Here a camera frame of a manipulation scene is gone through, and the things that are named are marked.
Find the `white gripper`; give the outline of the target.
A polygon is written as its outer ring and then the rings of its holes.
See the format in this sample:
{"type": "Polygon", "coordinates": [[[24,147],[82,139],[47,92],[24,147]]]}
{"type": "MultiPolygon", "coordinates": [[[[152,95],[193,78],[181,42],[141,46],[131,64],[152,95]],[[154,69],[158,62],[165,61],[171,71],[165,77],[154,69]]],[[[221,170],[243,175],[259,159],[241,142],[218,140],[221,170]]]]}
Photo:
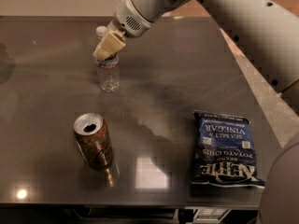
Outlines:
{"type": "Polygon", "coordinates": [[[127,37],[140,37],[152,26],[152,22],[145,19],[135,8],[133,0],[121,0],[115,8],[108,31],[96,46],[93,57],[103,61],[126,45],[127,37]]]}

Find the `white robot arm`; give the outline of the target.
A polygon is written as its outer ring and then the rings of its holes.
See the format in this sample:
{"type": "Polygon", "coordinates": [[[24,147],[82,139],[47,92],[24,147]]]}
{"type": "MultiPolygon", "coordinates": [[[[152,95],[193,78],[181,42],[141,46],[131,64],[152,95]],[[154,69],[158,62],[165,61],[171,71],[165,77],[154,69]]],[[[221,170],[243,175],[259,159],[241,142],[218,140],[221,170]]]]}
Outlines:
{"type": "MultiPolygon", "coordinates": [[[[93,56],[103,61],[140,37],[164,13],[189,0],[121,0],[93,56]]],[[[298,106],[299,23],[270,0],[196,0],[244,52],[277,92],[298,106]]],[[[275,159],[267,177],[256,224],[298,224],[299,136],[275,159]]]]}

